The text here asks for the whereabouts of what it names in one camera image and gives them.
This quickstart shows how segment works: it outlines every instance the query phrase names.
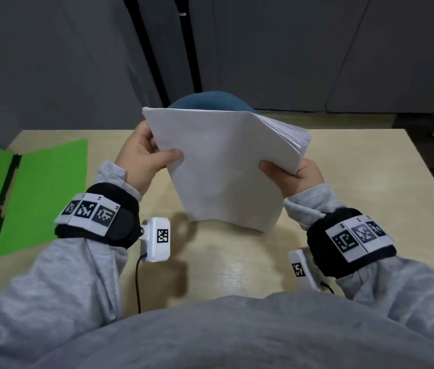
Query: gray shirt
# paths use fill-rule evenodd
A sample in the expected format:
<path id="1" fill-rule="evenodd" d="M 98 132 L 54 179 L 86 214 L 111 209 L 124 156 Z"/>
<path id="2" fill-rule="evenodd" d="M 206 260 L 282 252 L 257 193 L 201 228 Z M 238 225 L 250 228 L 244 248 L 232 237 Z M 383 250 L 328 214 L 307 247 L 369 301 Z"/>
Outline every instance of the gray shirt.
<path id="1" fill-rule="evenodd" d="M 97 180 L 121 186 L 105 162 Z M 327 185 L 284 201 L 304 229 L 343 204 Z M 434 367 L 434 269 L 392 257 L 337 295 L 228 296 L 121 316 L 123 248 L 56 240 L 0 294 L 0 368 Z"/>

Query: black wristband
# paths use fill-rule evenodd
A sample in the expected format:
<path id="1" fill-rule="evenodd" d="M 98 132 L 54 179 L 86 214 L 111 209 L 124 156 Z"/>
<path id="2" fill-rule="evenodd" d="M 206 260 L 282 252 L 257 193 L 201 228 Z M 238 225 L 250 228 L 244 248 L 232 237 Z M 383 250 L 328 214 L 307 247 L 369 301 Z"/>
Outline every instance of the black wristband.
<path id="1" fill-rule="evenodd" d="M 138 217 L 138 201 L 121 187 L 100 182 L 87 189 L 87 193 L 99 194 L 116 202 L 120 209 L 105 236 L 97 235 L 83 228 L 60 224 L 55 229 L 58 238 L 86 238 L 110 246 L 129 248 L 142 234 Z"/>
<path id="2" fill-rule="evenodd" d="M 368 252 L 366 255 L 352 262 L 346 260 L 343 252 L 326 233 L 326 230 L 344 220 L 360 215 L 362 215 L 362 213 L 356 209 L 340 208 L 333 213 L 327 214 L 322 219 L 319 219 L 307 231 L 307 244 L 311 249 L 314 262 L 325 276 L 339 279 L 358 271 L 370 263 L 397 254 L 395 247 L 391 244 L 379 248 L 378 250 Z M 358 240 L 356 240 L 355 243 L 355 246 L 362 246 L 361 242 Z"/>

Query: wooden table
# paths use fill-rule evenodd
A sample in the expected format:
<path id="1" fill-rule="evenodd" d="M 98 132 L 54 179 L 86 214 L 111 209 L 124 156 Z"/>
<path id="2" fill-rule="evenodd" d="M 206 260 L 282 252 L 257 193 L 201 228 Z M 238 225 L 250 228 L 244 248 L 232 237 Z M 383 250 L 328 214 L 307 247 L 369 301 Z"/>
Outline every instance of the wooden table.
<path id="1" fill-rule="evenodd" d="M 23 131 L 10 150 L 27 153 L 63 142 L 89 140 L 87 185 L 97 167 L 113 161 L 130 131 Z M 374 217 L 395 239 L 398 254 L 434 266 L 434 179 L 404 130 L 311 130 L 307 157 L 349 206 Z M 171 258 L 140 266 L 142 310 L 224 295 L 262 298 L 298 290 L 287 253 L 306 245 L 299 225 L 282 212 L 270 235 L 218 221 L 188 223 L 167 171 L 155 177 L 140 218 L 171 220 Z M 0 258 L 0 290 L 29 267 L 46 244 Z M 129 250 L 120 277 L 125 315 L 136 312 L 135 262 Z"/>

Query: gray sleeve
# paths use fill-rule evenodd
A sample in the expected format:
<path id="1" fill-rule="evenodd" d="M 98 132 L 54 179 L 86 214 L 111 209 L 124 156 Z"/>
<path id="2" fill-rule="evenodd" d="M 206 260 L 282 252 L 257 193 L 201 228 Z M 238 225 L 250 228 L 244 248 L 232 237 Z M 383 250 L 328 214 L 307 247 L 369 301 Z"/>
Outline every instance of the gray sleeve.
<path id="1" fill-rule="evenodd" d="M 305 230 L 340 203 L 322 184 L 284 201 L 288 215 Z M 383 259 L 337 280 L 345 297 L 434 339 L 434 269 L 398 256 Z"/>
<path id="2" fill-rule="evenodd" d="M 97 181 L 126 189 L 125 171 L 105 162 Z M 140 200 L 133 188 L 126 189 Z M 122 316 L 118 277 L 124 248 L 85 239 L 51 243 L 0 294 L 0 368 L 23 368 L 69 340 Z"/>

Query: green folder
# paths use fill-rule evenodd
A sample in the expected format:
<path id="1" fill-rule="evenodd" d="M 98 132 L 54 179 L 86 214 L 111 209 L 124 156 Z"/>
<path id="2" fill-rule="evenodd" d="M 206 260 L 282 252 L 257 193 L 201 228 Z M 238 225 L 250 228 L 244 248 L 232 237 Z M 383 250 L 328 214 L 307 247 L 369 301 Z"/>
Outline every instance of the green folder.
<path id="1" fill-rule="evenodd" d="M 87 147 L 87 140 L 78 140 L 22 156 L 0 150 L 0 206 L 11 190 L 0 215 L 0 256 L 55 238 L 54 219 L 85 191 Z"/>

